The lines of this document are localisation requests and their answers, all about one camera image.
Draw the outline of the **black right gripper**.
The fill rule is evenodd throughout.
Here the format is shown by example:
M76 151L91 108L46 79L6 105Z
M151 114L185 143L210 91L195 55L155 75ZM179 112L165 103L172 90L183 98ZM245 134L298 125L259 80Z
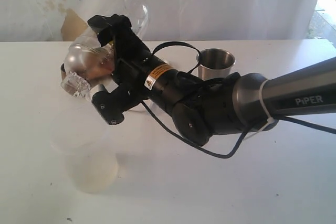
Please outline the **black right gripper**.
M124 15L94 15L87 23L100 45L112 44L114 71L111 75L118 85L112 92L96 92L91 103L107 124L117 125L124 120L123 112L147 99L141 67L151 53L133 32L130 19Z

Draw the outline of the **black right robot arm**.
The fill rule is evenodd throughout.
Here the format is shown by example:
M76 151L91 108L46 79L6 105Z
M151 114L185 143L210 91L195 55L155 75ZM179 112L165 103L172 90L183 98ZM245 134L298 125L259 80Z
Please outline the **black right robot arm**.
M335 112L335 59L268 80L258 73L204 81L156 56L123 15L88 20L101 46L112 46L117 88L97 91L92 104L110 124L144 100L172 117L179 133L203 146L213 135L269 130L268 118Z

